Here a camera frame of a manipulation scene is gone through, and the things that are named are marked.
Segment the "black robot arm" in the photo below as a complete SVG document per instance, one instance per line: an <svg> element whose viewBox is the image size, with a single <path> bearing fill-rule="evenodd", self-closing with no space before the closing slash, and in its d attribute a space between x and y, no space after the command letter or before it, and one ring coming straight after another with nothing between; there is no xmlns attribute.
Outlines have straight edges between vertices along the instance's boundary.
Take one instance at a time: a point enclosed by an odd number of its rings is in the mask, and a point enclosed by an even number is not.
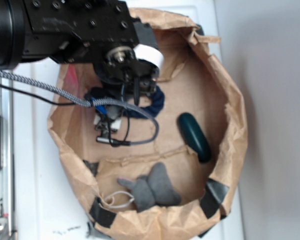
<svg viewBox="0 0 300 240"><path fill-rule="evenodd" d="M148 23L120 0L0 0L0 70L50 58L92 64L107 88L156 91L163 62Z"/></svg>

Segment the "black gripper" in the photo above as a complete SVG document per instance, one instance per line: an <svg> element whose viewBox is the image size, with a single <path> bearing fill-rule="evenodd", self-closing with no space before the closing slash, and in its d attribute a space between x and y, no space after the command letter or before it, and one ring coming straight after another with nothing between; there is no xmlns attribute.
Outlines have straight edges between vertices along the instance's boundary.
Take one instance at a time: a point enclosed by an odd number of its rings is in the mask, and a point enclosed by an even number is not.
<svg viewBox="0 0 300 240"><path fill-rule="evenodd" d="M109 50L104 62L95 63L93 68L105 88L118 91L125 85L126 92L138 99L156 92L163 54L150 24L135 22L134 27L139 43Z"/></svg>

